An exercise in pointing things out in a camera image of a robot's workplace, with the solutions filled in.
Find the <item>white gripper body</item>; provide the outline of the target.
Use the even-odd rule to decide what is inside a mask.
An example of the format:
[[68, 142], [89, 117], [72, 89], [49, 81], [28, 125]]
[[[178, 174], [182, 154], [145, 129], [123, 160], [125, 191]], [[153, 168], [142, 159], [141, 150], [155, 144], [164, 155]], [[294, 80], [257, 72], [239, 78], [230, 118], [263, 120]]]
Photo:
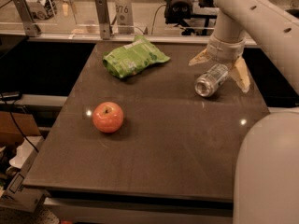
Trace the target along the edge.
[[212, 35], [208, 40], [206, 53], [216, 63], [232, 65], [242, 56], [244, 47], [244, 39], [238, 42], [226, 42]]

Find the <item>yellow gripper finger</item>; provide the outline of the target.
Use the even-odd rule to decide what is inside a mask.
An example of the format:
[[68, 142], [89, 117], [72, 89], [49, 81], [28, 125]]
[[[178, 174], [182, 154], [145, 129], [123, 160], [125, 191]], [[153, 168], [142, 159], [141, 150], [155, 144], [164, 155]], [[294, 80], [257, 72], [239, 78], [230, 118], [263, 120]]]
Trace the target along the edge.
[[200, 63], [207, 63], [211, 59], [210, 55], [207, 53], [207, 49], [199, 52], [195, 57], [189, 60], [189, 66], [194, 66]]
[[240, 90], [242, 90], [244, 93], [247, 93], [249, 91], [249, 72], [246, 62], [242, 57], [239, 57], [232, 64], [229, 70], [229, 75], [235, 81]]

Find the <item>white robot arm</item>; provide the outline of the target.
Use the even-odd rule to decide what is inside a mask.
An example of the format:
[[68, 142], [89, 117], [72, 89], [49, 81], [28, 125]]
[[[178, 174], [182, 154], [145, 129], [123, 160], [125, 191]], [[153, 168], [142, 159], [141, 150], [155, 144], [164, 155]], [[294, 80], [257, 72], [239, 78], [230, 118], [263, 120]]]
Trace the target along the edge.
[[[213, 0], [216, 26], [190, 63], [226, 64], [238, 86], [299, 93], [299, 21], [269, 0]], [[233, 224], [299, 224], [299, 111], [276, 109], [247, 132], [235, 165]]]

